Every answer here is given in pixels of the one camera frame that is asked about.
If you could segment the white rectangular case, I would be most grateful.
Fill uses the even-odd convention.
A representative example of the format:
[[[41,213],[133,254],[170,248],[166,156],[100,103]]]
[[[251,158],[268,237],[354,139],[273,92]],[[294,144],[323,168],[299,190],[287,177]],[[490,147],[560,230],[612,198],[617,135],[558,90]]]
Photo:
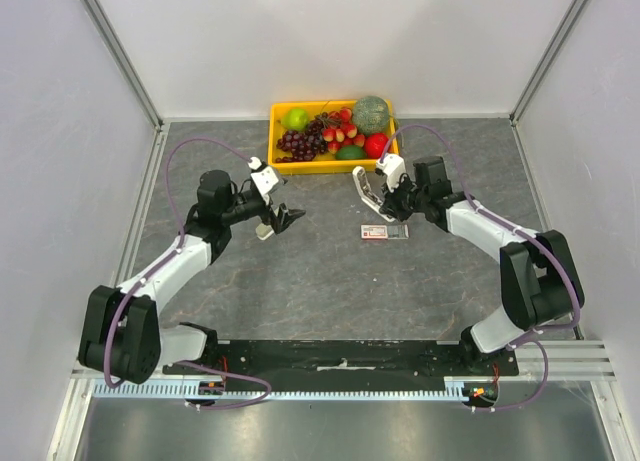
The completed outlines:
[[[256,227],[255,233],[259,240],[265,241],[274,235],[274,230],[271,226],[261,223]]]

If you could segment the yellow plastic tray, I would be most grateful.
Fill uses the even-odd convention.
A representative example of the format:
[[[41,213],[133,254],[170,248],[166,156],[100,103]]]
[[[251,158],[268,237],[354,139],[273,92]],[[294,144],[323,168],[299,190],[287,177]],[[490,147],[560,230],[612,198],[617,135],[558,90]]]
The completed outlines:
[[[365,133],[354,100],[276,103],[271,107],[267,161],[286,175],[348,173],[375,169],[396,132],[393,117]]]

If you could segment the dark purple grape bunch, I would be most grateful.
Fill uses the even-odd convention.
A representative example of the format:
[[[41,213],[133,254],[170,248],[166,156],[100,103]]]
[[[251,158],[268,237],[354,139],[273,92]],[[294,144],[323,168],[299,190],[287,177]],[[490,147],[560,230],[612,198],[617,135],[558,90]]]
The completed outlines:
[[[276,163],[311,162],[319,155],[328,154],[327,145],[321,137],[322,122],[319,115],[311,117],[304,131],[286,130],[276,138]]]

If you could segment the green white stapler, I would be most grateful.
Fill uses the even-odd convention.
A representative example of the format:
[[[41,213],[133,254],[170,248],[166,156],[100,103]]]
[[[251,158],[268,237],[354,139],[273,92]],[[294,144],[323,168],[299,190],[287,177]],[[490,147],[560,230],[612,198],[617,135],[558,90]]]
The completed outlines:
[[[394,222],[395,219],[382,212],[383,200],[373,192],[367,179],[366,171],[362,166],[356,166],[352,171],[352,177],[356,190],[364,204],[378,214],[387,222]]]

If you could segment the green lime fruit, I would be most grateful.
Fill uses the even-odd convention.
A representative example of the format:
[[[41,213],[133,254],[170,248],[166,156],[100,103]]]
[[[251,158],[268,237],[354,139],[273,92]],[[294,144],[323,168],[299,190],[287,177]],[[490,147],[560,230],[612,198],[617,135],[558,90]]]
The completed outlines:
[[[356,145],[342,146],[335,154],[335,159],[339,161],[352,161],[366,158],[367,154],[363,148]]]

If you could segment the green pear fruit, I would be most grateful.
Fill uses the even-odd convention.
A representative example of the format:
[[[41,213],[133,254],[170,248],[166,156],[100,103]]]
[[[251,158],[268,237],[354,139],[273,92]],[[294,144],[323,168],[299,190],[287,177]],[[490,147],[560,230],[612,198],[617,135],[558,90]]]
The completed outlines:
[[[286,130],[304,131],[310,122],[308,112],[300,107],[289,109],[279,120]]]

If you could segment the green netted melon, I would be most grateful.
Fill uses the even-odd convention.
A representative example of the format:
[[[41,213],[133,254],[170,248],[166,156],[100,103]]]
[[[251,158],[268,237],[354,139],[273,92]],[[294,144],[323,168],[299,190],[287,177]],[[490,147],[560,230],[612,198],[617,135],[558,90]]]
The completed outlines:
[[[365,136],[384,132],[391,119],[387,102],[378,96],[359,98],[352,109],[352,122]]]

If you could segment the red white staple box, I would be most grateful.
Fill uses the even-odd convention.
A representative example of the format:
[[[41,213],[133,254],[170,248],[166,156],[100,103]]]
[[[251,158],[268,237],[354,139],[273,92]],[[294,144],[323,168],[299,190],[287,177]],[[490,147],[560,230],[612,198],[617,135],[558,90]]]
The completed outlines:
[[[360,227],[363,240],[406,240],[409,229],[406,225],[367,225]]]

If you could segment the aluminium frame rail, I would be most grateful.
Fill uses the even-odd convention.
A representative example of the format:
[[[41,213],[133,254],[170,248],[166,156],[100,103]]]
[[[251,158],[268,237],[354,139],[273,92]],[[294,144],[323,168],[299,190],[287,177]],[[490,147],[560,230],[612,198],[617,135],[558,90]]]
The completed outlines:
[[[367,371],[428,378],[608,378],[613,368],[597,341],[548,341],[475,354],[458,342],[219,340],[209,336],[195,363],[266,379],[276,375]]]

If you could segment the red strawberry cluster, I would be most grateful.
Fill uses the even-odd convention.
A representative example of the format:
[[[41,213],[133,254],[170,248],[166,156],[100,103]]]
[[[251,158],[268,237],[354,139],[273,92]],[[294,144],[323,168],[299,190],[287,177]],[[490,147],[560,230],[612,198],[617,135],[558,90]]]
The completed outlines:
[[[352,122],[352,109],[341,107],[338,110],[321,112],[321,137],[330,154],[335,155],[342,146],[356,145],[364,147],[366,137],[358,131]]]

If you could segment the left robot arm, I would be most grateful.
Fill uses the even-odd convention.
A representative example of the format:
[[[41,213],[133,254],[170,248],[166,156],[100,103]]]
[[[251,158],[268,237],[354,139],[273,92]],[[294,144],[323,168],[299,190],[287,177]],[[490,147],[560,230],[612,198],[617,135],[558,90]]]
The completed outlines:
[[[193,323],[163,329],[159,316],[193,277],[221,256],[234,225],[257,218],[256,235],[266,240],[304,215],[302,209],[274,205],[271,196],[283,183],[267,165],[252,170],[245,190],[225,171],[204,173],[196,203],[170,246],[132,278],[90,293],[79,363],[101,372],[112,389],[125,382],[142,384],[157,368],[182,361],[198,374],[215,370],[220,352],[208,343],[211,329]]]

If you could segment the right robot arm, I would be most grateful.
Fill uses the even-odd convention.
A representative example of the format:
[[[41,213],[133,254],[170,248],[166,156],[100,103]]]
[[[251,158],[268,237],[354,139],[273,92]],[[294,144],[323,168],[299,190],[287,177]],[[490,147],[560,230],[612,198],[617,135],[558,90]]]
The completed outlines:
[[[455,191],[444,160],[426,157],[409,174],[404,159],[387,154],[376,163],[383,176],[382,214],[404,221],[414,214],[462,238],[499,266],[501,301],[485,319],[466,328],[458,362],[467,373],[483,373],[494,353],[514,349],[534,333],[558,329],[558,320],[580,319],[584,292],[566,237],[537,232],[488,210],[466,189]]]

